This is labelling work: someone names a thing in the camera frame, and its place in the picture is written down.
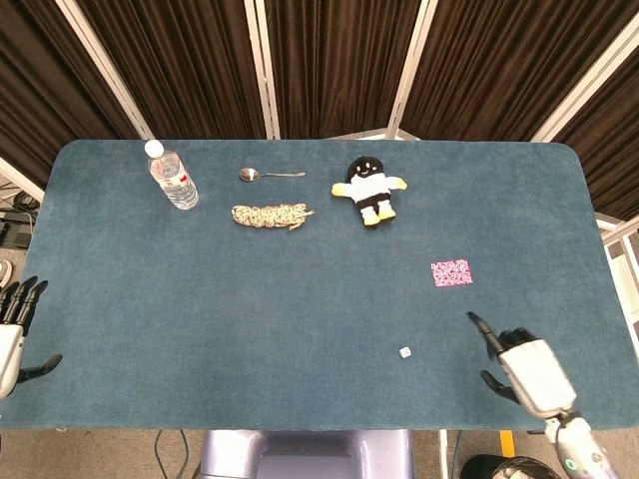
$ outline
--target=metal frame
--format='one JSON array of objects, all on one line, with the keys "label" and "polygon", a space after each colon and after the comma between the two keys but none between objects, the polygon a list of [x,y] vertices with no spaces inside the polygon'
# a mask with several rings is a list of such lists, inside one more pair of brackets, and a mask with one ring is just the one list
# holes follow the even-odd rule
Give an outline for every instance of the metal frame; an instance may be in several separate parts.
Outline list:
[{"label": "metal frame", "polygon": [[131,96],[131,92],[129,92],[124,80],[122,80],[107,51],[93,31],[93,28],[89,25],[80,6],[75,0],[56,0],[56,4],[82,42],[93,63],[107,82],[107,85],[111,88],[111,91],[120,103],[124,113],[129,117],[140,138],[143,140],[155,138],[149,124]]},{"label": "metal frame", "polygon": [[619,226],[622,222],[617,220],[616,218],[608,217],[607,215],[603,215],[601,213],[595,213],[595,220],[597,221],[597,226],[602,230],[606,230],[607,232],[611,232],[615,228]]},{"label": "metal frame", "polygon": [[[619,302],[621,303],[621,309],[623,310],[623,315],[626,318],[628,332],[630,333],[630,338],[632,339],[632,343],[635,347],[635,353],[639,360],[639,337],[637,336],[634,328],[634,323],[636,322],[633,317],[634,311],[632,311],[630,307],[630,304],[635,302],[632,300],[632,297],[639,297],[639,258],[637,257],[637,251],[634,250],[630,241],[630,237],[634,235],[639,228],[639,216],[629,222],[618,222],[613,218],[599,214],[595,214],[595,216],[597,217],[597,224],[599,227],[606,230],[606,233],[603,233],[601,236],[603,248],[606,252],[606,257],[608,258],[612,278],[615,283],[615,288],[617,289]],[[623,275],[615,273],[615,271],[618,271],[618,265],[615,264],[615,261],[617,261],[618,258],[612,257],[610,254],[610,247],[617,242],[620,243],[623,253],[619,257],[623,256],[623,260],[626,261],[630,271],[630,277],[632,278],[632,283],[628,283],[628,281],[624,279]]]},{"label": "metal frame", "polygon": [[397,134],[395,135],[396,140],[404,140],[407,142],[418,142],[421,138],[416,137],[415,135],[410,134],[402,129],[397,130]]},{"label": "metal frame", "polygon": [[633,218],[629,222],[622,222],[617,225],[613,231],[606,233],[601,237],[604,245],[610,246],[616,241],[621,240],[625,236],[632,235],[639,229],[639,216]]},{"label": "metal frame", "polygon": [[563,127],[581,110],[586,102],[590,100],[638,46],[639,13],[617,35],[617,38],[606,48],[530,141],[552,142]]},{"label": "metal frame", "polygon": [[44,200],[44,190],[12,167],[11,164],[2,157],[0,157],[0,174],[40,203]]},{"label": "metal frame", "polygon": [[637,337],[637,333],[634,328],[632,311],[629,309],[629,305],[628,305],[629,300],[624,291],[625,284],[623,283],[623,279],[619,277],[618,274],[614,273],[614,271],[617,269],[617,266],[614,264],[614,260],[616,258],[615,259],[612,258],[612,256],[610,255],[610,250],[608,249],[608,246],[605,246],[604,250],[606,252],[606,258],[608,259],[608,265],[610,266],[610,272],[612,273],[612,279],[615,284],[615,288],[617,289],[617,295],[619,296],[619,303],[621,304],[621,310],[626,319],[626,325],[628,326],[628,333],[630,334],[630,340],[632,341],[632,345],[634,346],[634,349],[635,349],[635,356],[637,360],[639,361],[639,337]]},{"label": "metal frame", "polygon": [[423,47],[426,44],[430,25],[435,15],[437,1],[438,0],[421,0],[421,4],[419,5],[415,26],[412,30],[412,37],[410,38],[410,44],[406,52],[406,60],[404,61],[399,86],[397,87],[397,94],[395,95],[395,102],[392,105],[390,119],[388,120],[388,129],[386,130],[386,138],[388,140],[393,140],[399,130],[399,124],[401,123],[403,112],[406,109],[406,102],[410,96],[412,82],[415,79],[415,73],[421,60]]},{"label": "metal frame", "polygon": [[378,128],[377,130],[366,130],[365,132],[349,133],[348,135],[339,135],[338,137],[330,137],[327,140],[362,140],[370,137],[386,137],[386,128]]},{"label": "metal frame", "polygon": [[245,0],[249,35],[253,61],[256,66],[256,77],[260,90],[262,114],[267,131],[267,139],[280,139],[280,117],[278,116],[278,101],[276,98],[273,63],[271,61],[271,44],[269,42],[269,28],[267,11],[264,0]]}]

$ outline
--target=pink card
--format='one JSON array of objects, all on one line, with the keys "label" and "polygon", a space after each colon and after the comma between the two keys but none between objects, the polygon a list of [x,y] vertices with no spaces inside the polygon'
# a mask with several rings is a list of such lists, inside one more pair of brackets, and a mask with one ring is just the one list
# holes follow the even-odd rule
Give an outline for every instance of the pink card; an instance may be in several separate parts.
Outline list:
[{"label": "pink card", "polygon": [[432,262],[430,269],[437,287],[472,284],[470,265],[467,259]]}]

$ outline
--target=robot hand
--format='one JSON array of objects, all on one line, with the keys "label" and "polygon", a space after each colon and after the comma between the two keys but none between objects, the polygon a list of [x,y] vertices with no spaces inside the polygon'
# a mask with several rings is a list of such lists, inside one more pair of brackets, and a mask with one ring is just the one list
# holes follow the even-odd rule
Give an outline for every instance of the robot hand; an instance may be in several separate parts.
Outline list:
[{"label": "robot hand", "polygon": [[0,292],[0,400],[11,394],[16,384],[47,374],[62,360],[62,354],[56,354],[42,366],[20,369],[36,303],[48,284],[36,284],[37,280],[32,276],[22,284],[13,282]]},{"label": "robot hand", "polygon": [[502,332],[497,338],[477,314],[468,316],[486,340],[488,355],[497,357],[512,383],[504,386],[483,370],[481,378],[490,389],[540,419],[572,409],[577,394],[546,341],[522,328]]},{"label": "robot hand", "polygon": [[590,434],[590,426],[572,409],[577,394],[546,341],[522,328],[497,337],[477,314],[469,312],[468,316],[483,335],[488,355],[497,357],[512,386],[503,385],[486,370],[481,371],[481,378],[498,395],[546,421],[546,436],[555,445],[568,477],[618,479],[606,451]]}]

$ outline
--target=plush toy's face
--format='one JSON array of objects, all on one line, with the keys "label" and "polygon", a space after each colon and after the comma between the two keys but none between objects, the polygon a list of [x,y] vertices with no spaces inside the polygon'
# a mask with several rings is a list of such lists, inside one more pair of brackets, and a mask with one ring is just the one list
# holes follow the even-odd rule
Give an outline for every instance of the plush toy's face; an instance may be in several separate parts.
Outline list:
[{"label": "plush toy's face", "polygon": [[359,157],[348,167],[346,179],[352,183],[353,180],[357,181],[377,173],[383,173],[383,165],[380,160],[375,157]]}]

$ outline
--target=wire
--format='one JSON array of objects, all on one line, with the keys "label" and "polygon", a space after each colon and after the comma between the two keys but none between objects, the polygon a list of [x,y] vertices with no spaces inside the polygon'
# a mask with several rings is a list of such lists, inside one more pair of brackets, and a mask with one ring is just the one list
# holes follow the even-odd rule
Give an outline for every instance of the wire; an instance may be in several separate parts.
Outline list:
[{"label": "wire", "polygon": [[33,212],[40,207],[40,202],[38,202],[31,195],[28,195],[24,192],[19,192],[13,199],[13,208],[18,210],[24,210],[27,212]]},{"label": "wire", "polygon": [[459,452],[459,444],[461,444],[461,436],[463,431],[459,431],[457,443],[455,444],[455,452],[452,455],[452,466],[450,466],[450,479],[455,479],[455,465],[457,464],[457,453]]},{"label": "wire", "polygon": [[202,462],[198,464],[198,467],[196,467],[196,470],[193,471],[193,476],[191,476],[191,479],[198,479],[200,477],[201,470],[202,470]]},{"label": "wire", "polygon": [[[153,450],[156,453],[156,460],[158,461],[158,466],[160,466],[160,470],[162,471],[162,477],[164,477],[164,479],[169,479],[167,470],[164,468],[164,464],[162,463],[162,459],[160,458],[160,453],[158,452],[158,443],[160,442],[160,437],[162,436],[163,432],[163,429],[160,429],[158,431]],[[187,464],[189,464],[189,442],[187,441],[187,436],[184,433],[184,429],[180,429],[180,434],[182,435],[182,441],[184,442],[185,458],[184,462],[182,463],[182,467],[180,468],[180,472],[178,472],[178,475],[176,476],[176,479],[182,479],[182,477],[184,476],[184,472],[187,469]]]},{"label": "wire", "polygon": [[[4,202],[7,205],[9,205],[10,207],[13,208],[13,205],[9,202],[7,202],[4,198],[0,198],[0,202]],[[27,217],[29,217],[29,231],[31,232],[31,236],[33,236],[33,224],[35,223],[35,218],[33,218],[33,216],[31,215],[31,213],[29,212],[23,212],[23,211],[18,211],[18,213],[22,213],[23,215],[26,215]]]}]

